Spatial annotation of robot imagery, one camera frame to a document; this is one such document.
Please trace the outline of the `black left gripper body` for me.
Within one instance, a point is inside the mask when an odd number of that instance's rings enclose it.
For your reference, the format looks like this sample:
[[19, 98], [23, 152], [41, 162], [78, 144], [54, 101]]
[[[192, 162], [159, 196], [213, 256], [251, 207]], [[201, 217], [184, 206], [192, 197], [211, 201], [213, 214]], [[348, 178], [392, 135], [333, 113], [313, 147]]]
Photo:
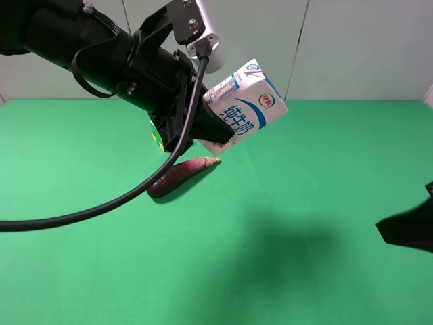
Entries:
[[171, 35], [174, 32], [167, 6], [145, 19], [133, 34], [131, 58], [123, 72], [134, 85], [121, 95], [148, 111], [167, 152], [172, 152], [180, 140], [187, 95], [193, 86], [192, 60], [181, 50], [170, 53], [162, 48]]

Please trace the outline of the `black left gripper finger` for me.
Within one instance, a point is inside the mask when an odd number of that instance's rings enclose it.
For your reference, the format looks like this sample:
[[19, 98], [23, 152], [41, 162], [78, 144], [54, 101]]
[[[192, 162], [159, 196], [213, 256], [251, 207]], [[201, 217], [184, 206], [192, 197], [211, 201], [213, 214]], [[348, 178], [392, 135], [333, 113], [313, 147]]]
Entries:
[[207, 103], [201, 103], [193, 118], [189, 136], [196, 140], [225, 144], [234, 136], [234, 130]]

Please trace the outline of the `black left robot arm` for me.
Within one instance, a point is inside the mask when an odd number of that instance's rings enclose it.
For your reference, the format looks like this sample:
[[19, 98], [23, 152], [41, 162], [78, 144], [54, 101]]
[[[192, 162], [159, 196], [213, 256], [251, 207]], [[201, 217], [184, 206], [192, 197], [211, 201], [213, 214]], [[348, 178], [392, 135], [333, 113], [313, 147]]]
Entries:
[[83, 1], [2, 1], [1, 53], [34, 53], [69, 70], [99, 98], [117, 96], [145, 110], [172, 151], [193, 94], [199, 95], [188, 144], [225, 143], [233, 130], [205, 102], [194, 84], [198, 44], [210, 47], [206, 72], [223, 67], [221, 39], [201, 1], [170, 1], [133, 34]]

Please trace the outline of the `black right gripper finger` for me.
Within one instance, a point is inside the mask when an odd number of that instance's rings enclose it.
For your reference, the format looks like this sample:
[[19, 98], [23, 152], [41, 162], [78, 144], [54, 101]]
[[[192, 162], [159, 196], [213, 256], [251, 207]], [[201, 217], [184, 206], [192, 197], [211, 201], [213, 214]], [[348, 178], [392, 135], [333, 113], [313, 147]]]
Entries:
[[430, 197], [420, 205], [376, 223], [385, 243], [432, 252], [432, 183], [426, 190]]

